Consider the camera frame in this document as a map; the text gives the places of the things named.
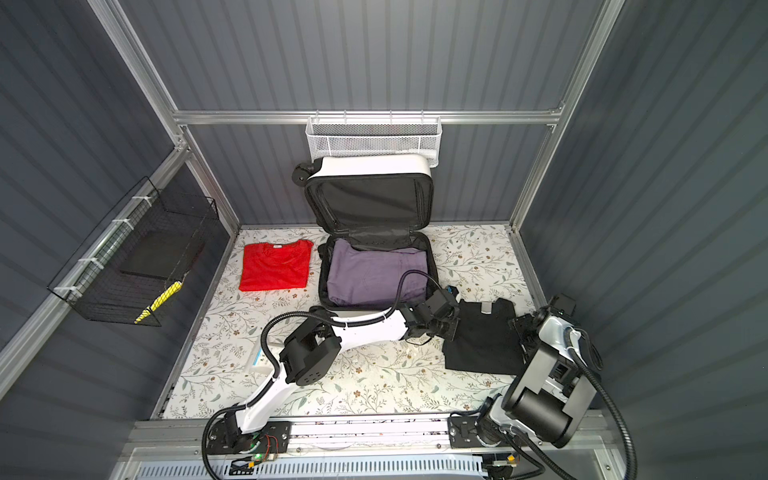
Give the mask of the black t-shirt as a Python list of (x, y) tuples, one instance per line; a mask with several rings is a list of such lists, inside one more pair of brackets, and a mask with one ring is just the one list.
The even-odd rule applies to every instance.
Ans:
[(442, 347), (448, 370), (519, 375), (524, 370), (524, 355), (519, 335), (510, 321), (516, 317), (512, 301), (459, 302), (458, 327), (451, 341)]

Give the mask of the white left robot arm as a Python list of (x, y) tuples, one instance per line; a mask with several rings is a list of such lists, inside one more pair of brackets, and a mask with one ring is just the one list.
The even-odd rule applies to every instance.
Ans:
[(260, 336), (261, 354), (272, 372), (246, 400), (209, 418), (202, 433), (202, 456), (247, 451), (246, 439), (262, 437), (288, 397), (324, 378), (342, 353), (422, 336), (451, 341), (459, 323), (459, 301), (456, 287), (442, 287), (429, 275), (408, 270), (398, 282), (393, 304), (384, 311), (340, 317), (317, 307), (273, 318)]

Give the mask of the red t-shirt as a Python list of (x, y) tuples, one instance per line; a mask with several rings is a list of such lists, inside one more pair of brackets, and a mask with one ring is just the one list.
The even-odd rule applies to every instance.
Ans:
[(239, 290), (264, 292), (305, 288), (313, 248), (314, 244), (305, 239), (288, 244), (246, 245)]

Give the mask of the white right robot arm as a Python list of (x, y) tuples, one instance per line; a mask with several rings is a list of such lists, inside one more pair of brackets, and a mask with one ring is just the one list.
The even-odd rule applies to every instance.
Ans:
[(613, 417), (625, 455), (625, 479), (638, 476), (636, 448), (618, 406), (601, 384), (602, 359), (586, 331), (568, 312), (547, 306), (517, 317), (525, 366), (501, 396), (483, 407), (475, 422), (478, 439), (487, 446), (507, 444), (534, 466), (532, 478), (548, 471), (562, 479), (573, 476), (538, 445), (566, 446), (576, 434), (593, 400), (602, 399)]

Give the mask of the white black suitcase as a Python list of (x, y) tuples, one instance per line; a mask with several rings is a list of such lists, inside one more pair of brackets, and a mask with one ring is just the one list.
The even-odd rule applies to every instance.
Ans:
[(326, 281), (333, 247), (339, 239), (364, 251), (426, 251), (425, 274), (438, 282), (433, 248), (423, 232), (431, 221), (434, 199), (431, 168), (424, 157), (324, 157), (298, 164), (292, 180), (302, 188), (317, 224), (328, 235), (318, 248), (318, 295), (323, 306), (341, 310), (383, 309), (339, 307), (328, 299)]

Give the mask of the white box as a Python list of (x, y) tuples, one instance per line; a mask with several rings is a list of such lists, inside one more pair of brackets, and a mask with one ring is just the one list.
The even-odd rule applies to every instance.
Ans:
[(257, 375), (266, 375), (272, 371), (272, 365), (265, 357), (263, 349), (259, 344), (254, 346), (247, 362), (247, 366), (251, 373)]

